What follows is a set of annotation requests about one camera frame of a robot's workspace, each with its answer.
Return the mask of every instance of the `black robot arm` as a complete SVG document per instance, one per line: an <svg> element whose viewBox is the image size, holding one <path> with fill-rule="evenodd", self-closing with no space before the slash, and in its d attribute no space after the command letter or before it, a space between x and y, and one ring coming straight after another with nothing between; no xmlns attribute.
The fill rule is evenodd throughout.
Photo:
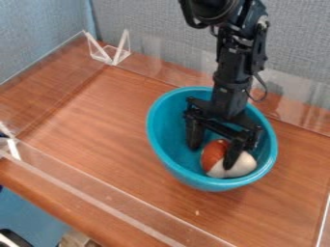
<svg viewBox="0 0 330 247"><path fill-rule="evenodd" d="M224 168L229 170L240 152L256 147L261 132L244 108L252 77L261 81L257 72L267 61L265 6L260 0L180 0L178 3L186 24L197 29L209 27L217 39L210 99L186 98L186 145L192 150L200 146L205 129L229 139L224 158ZM228 124L237 125L241 131L229 129Z"/></svg>

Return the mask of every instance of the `wooden table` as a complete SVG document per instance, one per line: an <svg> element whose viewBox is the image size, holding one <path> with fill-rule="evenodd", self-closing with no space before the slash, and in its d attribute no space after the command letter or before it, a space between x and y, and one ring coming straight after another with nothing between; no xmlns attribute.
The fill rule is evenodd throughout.
<svg viewBox="0 0 330 247"><path fill-rule="evenodd" d="M134 54L122 67L142 66L142 59ZM153 220L164 238L165 231L174 239L189 234L182 231L189 228L174 229L172 221L153 217L153 211L148 215L134 200L125 204L112 186L145 202L146 208L157 208L223 239L217 246L312 246L330 191L328 137L271 118L279 157L265 177L224 193L186 187L152 152L145 116L156 98L174 88L164 81L184 81L176 86L208 81L193 81L193 71L157 63L161 69L149 76L105 67L89 58L85 40L76 39L2 86L1 120L39 152L21 144L21 156L30 163L1 159L0 184L104 246L165 245L113 216L113 205L142 224ZM184 80L181 71L193 76ZM280 110L284 119L300 107L328 120L325 110L275 95L260 106L268 116L279 100L287 101ZM316 126L317 132L328 133L325 121L309 118L304 123L305 128ZM330 244L328 234L323 244ZM209 246L202 239L186 239L184 244Z"/></svg>

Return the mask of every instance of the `red object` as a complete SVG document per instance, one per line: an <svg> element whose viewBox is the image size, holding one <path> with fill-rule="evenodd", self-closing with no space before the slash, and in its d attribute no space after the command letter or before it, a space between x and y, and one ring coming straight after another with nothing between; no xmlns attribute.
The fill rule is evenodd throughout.
<svg viewBox="0 0 330 247"><path fill-rule="evenodd" d="M219 139L210 141L201 151L201 169L208 172L216 162L224 158L229 143L228 141Z"/></svg>

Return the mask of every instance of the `teal plastic bowl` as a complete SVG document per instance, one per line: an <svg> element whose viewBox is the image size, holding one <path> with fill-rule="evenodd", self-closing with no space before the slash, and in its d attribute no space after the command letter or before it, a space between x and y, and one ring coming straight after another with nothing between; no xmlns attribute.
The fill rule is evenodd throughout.
<svg viewBox="0 0 330 247"><path fill-rule="evenodd" d="M186 108L186 96L209 100L210 89L205 87L178 88L164 94L149 109L146 135L153 151L172 175L190 187L210 192L241 187L260 179L273 167L277 147L272 126L259 110L247 104L247 115L264 128L257 148L251 153L257 163L256 170L239 178L210 178L201 170L201 148L190 151L185 145L182 111ZM219 135L206 131L201 147L219 138Z"/></svg>

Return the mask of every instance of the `bowl rim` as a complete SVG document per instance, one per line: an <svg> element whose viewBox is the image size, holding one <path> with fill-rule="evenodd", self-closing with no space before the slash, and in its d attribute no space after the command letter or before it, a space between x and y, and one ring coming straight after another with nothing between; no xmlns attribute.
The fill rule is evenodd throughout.
<svg viewBox="0 0 330 247"><path fill-rule="evenodd" d="M269 155L267 158L267 162L263 165L260 170L257 170L253 173L248 174L247 176L239 177L239 178L225 178L225 179L210 178L210 177L200 175L200 174L189 171L188 169L185 169L165 154L165 152L164 152L164 150L162 150L162 148L157 142L156 134L154 134L154 131L152 128L152 122L154 120L154 115L157 113L157 109L160 108L161 104L164 103L164 101L169 97L172 97L176 94L189 92L189 91L210 92L210 88L202 87L202 86L193 86L193 87L182 87L182 88L173 89L169 92L164 93L157 98L157 100L154 101L154 103L152 104L152 106L149 108L148 115L146 115L146 136L149 139L152 149L154 150L154 153L156 153L157 157L160 158L165 167L170 171L174 171L174 174L177 174L178 176L181 176L184 178L188 178L189 180L193 180L194 182L197 182L202 185L237 186L237 185L251 183L252 181L261 178L261 176L271 170L271 168L275 164L275 159L276 159L276 155L277 155L277 146L276 146L276 137L275 137L275 132L273 132L272 126L271 126L268 120L265 119L264 115L261 114L261 112L249 103L247 103L245 107L256 115L259 121L261 122L263 126L265 127L267 133L269 135L269 142L271 142L271 144L269 144L271 152L269 152Z"/></svg>

